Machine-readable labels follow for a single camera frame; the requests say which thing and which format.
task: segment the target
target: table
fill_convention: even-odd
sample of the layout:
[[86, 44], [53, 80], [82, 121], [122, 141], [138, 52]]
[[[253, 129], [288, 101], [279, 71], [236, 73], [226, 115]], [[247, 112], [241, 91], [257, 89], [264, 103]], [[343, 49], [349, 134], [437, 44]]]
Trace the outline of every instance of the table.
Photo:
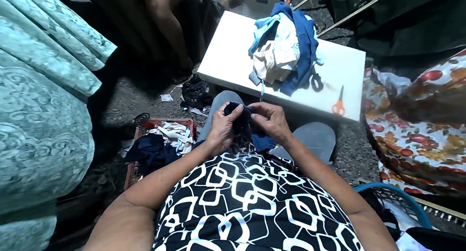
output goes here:
[[[260, 97], [261, 85], [255, 86], [248, 78], [253, 70], [248, 49], [253, 42], [254, 22], [230, 11], [224, 12], [198, 69], [202, 80]], [[319, 40], [318, 48], [325, 56], [324, 65], [315, 66], [324, 83], [322, 91], [300, 88], [289, 97], [265, 87], [264, 99], [340, 121], [359, 121], [365, 52], [325, 40]], [[336, 116], [332, 106], [338, 101], [342, 85], [346, 112]]]

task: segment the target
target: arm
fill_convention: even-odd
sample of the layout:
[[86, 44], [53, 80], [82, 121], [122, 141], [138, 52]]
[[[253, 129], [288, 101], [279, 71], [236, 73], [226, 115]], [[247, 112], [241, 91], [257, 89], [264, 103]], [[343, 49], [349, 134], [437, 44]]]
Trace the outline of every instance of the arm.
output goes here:
[[222, 153], [233, 140], [233, 121], [241, 114], [238, 106], [225, 116], [225, 103], [212, 117], [207, 139], [193, 151], [160, 168], [123, 192], [103, 212], [84, 251], [148, 251], [154, 242], [155, 211], [173, 186], [197, 165]]
[[341, 176], [294, 137], [280, 106], [263, 102], [249, 106], [259, 113], [251, 115], [253, 120], [285, 148], [306, 177], [319, 184], [341, 206], [365, 250], [398, 250], [374, 209]]

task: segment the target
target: orange scissors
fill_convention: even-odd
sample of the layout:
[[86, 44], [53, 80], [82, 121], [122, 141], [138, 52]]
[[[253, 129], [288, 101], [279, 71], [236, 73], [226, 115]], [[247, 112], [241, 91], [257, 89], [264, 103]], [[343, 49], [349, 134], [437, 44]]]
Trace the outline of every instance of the orange scissors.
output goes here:
[[343, 106], [343, 87], [344, 86], [341, 86], [340, 98], [338, 98], [338, 101], [332, 106], [333, 113], [339, 116], [345, 114], [345, 107]]

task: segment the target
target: red floral pattern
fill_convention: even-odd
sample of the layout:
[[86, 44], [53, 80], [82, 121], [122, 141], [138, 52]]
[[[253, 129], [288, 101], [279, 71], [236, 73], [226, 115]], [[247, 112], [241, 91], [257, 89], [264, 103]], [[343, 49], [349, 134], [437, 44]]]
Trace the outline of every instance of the red floral pattern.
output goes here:
[[[381, 180], [408, 193], [465, 196], [465, 124], [417, 119], [413, 122], [404, 113], [435, 120], [439, 119], [435, 114], [446, 117], [448, 113], [438, 111], [436, 105], [440, 102], [445, 110], [450, 110], [450, 104], [462, 106], [459, 101], [466, 98], [466, 49], [420, 75], [393, 103], [385, 88], [370, 80], [371, 74], [377, 76], [379, 72], [372, 68], [365, 70], [364, 113], [384, 153], [379, 163]], [[446, 92], [452, 89], [462, 99], [448, 96], [450, 93]]]

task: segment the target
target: red plastic crate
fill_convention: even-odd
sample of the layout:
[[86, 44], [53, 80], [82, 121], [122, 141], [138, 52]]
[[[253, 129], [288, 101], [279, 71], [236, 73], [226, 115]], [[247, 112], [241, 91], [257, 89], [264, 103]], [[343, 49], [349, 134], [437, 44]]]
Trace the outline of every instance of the red plastic crate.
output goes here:
[[[162, 122], [175, 122], [175, 123], [182, 124], [188, 127], [189, 130], [191, 131], [191, 133], [189, 134], [189, 137], [192, 137], [194, 141], [196, 140], [196, 135], [197, 135], [196, 125], [191, 118], [150, 118], [148, 122], [154, 124], [155, 127], [160, 126]], [[146, 126], [147, 124], [136, 127], [136, 133], [134, 134], [134, 141], [136, 141], [139, 137], [147, 134], [150, 128], [147, 128]], [[135, 184], [141, 178], [141, 174], [137, 170], [138, 165], [139, 165], [138, 162], [129, 163], [128, 170], [126, 172], [124, 190], [130, 188], [133, 184]]]

